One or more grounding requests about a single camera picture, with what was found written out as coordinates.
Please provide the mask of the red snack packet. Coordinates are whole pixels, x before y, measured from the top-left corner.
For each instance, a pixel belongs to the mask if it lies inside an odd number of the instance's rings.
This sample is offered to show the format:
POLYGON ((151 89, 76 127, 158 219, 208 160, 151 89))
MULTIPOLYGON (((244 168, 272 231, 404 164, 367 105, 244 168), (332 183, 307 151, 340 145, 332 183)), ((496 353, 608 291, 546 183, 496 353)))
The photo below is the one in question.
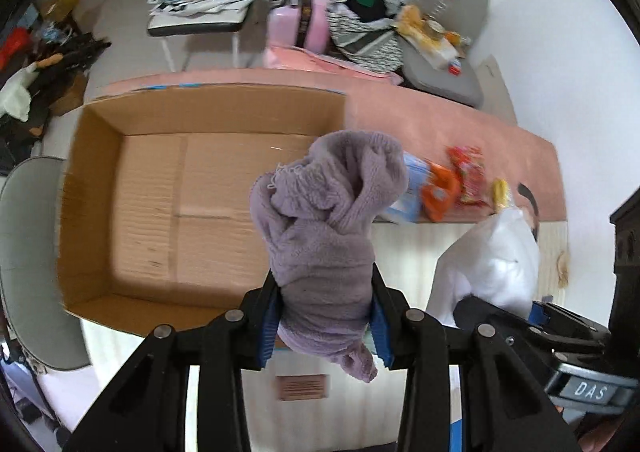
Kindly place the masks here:
POLYGON ((450 146, 447 155, 460 183, 459 203, 487 206, 487 179, 482 150, 478 146, 450 146))

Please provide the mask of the blue tissue pack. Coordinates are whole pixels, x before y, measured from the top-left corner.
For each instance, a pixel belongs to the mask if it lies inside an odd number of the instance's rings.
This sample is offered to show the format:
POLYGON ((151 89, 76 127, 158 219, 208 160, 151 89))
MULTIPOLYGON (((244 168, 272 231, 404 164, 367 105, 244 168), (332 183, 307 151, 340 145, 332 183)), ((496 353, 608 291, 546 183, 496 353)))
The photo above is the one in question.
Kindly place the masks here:
POLYGON ((394 204, 379 214, 378 219, 394 224, 401 222, 416 224, 420 221, 422 212, 421 189, 430 178, 431 165, 408 152, 404 153, 404 162, 408 170, 407 190, 394 204))

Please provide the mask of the white folding stool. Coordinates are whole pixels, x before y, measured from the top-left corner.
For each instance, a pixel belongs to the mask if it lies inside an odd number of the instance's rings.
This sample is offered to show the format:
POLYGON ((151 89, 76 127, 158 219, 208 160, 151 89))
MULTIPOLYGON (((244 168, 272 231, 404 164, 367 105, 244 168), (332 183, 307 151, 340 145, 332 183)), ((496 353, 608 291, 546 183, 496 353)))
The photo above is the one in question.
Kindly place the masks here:
POLYGON ((241 62, 241 32, 256 0, 200 0, 178 6, 161 4, 149 17, 146 31, 158 38, 171 73, 178 72, 168 38, 199 34, 229 34, 231 60, 234 68, 241 62))

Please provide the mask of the open cardboard box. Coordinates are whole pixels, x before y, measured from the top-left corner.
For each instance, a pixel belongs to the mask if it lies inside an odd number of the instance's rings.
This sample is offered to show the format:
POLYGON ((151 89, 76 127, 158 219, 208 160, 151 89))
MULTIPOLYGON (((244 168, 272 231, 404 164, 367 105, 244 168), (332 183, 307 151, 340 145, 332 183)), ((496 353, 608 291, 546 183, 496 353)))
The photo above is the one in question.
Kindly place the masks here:
POLYGON ((273 85, 156 88, 86 105, 60 198, 65 310, 142 336, 237 307, 268 269, 250 188, 344 119, 341 94, 273 85))

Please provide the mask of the tape roll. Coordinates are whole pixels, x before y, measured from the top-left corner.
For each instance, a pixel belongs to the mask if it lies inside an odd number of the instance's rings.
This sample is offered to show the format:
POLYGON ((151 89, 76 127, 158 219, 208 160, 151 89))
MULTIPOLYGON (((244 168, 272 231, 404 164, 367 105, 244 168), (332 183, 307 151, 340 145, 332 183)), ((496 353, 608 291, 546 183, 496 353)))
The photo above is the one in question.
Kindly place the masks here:
POLYGON ((439 24, 439 22, 435 20, 426 20, 424 23, 425 33, 427 36, 434 40, 434 42, 439 42, 446 35, 446 30, 439 24))

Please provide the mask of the grey plastic chair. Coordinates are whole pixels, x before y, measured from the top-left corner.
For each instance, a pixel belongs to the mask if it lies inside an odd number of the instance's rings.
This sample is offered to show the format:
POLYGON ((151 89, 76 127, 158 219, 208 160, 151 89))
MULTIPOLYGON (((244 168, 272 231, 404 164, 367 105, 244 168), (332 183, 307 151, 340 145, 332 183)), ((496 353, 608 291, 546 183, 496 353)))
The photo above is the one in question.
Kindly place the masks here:
POLYGON ((24 160, 1 189, 1 300, 17 341, 50 370, 90 364, 77 318, 66 312, 58 287, 58 192, 64 160, 24 160))

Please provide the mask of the grey cushioned chair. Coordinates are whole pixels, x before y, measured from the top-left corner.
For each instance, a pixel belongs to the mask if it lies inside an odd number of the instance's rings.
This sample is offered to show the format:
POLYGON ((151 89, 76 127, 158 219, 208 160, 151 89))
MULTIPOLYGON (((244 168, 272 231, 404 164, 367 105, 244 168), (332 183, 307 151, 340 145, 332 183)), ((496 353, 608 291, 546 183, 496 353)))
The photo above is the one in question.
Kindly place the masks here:
POLYGON ((488 18, 489 0, 408 0, 397 19, 408 86, 480 108, 484 94, 468 53, 488 18))

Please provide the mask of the white pouch black lettering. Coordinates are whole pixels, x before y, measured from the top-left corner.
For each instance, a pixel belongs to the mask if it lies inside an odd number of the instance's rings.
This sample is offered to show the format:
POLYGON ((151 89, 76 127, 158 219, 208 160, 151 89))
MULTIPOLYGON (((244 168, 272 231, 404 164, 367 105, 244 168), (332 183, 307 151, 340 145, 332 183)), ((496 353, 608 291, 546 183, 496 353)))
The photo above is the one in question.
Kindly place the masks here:
POLYGON ((524 212, 500 210, 474 224, 437 259, 426 312, 454 326, 454 308, 473 295, 526 319, 537 291, 539 261, 524 212))

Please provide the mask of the yellow silver snack packet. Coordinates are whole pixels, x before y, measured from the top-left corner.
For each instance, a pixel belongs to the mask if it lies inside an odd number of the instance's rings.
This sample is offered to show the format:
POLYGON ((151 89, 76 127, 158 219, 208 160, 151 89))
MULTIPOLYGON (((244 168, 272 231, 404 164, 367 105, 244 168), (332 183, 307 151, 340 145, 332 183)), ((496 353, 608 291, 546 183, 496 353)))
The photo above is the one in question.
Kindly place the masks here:
POLYGON ((495 212, 502 212, 515 206, 513 194, 506 179, 495 178, 491 183, 491 198, 495 212))

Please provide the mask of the patterned tote bag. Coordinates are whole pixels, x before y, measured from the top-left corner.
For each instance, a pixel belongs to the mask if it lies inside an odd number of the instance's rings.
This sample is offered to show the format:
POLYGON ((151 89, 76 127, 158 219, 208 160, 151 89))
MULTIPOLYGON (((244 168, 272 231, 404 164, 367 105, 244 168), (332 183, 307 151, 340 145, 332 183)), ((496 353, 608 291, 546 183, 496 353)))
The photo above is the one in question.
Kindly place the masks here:
MULTIPOLYGON (((380 0, 384 9, 379 18, 366 22, 349 7, 355 0, 331 0, 326 18, 335 48, 347 60, 375 73, 395 73, 402 65, 402 50, 395 22, 404 3, 380 0)), ((379 0, 373 0, 376 7, 379 0)))

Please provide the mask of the white goose plush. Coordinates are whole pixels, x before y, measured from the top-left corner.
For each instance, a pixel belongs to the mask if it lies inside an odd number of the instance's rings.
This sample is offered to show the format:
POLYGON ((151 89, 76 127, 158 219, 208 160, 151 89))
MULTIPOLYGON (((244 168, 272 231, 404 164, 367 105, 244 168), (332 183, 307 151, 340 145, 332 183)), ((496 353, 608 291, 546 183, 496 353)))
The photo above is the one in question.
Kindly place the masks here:
POLYGON ((54 54, 47 59, 34 62, 12 75, 0 91, 1 115, 9 115, 23 123, 28 121, 32 96, 28 87, 36 80, 40 70, 63 60, 62 54, 54 54))

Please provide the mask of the clear plastic bottle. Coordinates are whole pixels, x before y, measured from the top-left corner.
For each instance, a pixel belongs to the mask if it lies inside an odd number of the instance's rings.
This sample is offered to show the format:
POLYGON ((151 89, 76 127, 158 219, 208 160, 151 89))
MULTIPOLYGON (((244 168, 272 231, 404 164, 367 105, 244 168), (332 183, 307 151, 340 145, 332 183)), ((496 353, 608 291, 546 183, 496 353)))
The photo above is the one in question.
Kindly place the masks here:
POLYGON ((454 0, 435 0, 430 18, 448 30, 450 12, 454 10, 454 0))

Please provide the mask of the purple fuzzy cloth bundle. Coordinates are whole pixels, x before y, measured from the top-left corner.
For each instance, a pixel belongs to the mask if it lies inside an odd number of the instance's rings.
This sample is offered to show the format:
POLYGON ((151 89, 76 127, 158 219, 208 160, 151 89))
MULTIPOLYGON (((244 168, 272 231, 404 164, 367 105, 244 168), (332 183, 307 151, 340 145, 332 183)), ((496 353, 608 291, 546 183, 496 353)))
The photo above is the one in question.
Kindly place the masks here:
POLYGON ((259 177, 250 216, 283 299, 278 335, 370 383, 378 370, 363 342, 373 299, 373 220, 408 188, 401 144, 376 131, 318 138, 305 157, 259 177))

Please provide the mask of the red plastic bag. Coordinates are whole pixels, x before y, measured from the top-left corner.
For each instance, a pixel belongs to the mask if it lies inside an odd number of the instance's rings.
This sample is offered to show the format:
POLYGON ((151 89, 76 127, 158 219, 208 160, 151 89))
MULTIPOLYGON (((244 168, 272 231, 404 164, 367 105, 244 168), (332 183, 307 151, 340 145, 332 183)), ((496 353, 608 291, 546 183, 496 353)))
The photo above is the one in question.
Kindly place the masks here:
POLYGON ((0 48, 0 71, 9 64, 11 59, 19 53, 32 48, 32 38, 24 27, 15 27, 0 48))

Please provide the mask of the orange snack packet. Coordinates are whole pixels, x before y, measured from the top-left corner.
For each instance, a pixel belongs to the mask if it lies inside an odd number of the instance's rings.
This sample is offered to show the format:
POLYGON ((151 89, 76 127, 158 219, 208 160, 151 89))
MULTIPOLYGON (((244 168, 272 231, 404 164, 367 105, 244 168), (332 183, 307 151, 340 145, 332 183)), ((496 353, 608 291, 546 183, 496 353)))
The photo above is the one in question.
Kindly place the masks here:
POLYGON ((460 182, 453 170, 433 162, 427 163, 427 177, 420 189, 420 199, 429 220, 442 221, 454 207, 460 191, 460 182))

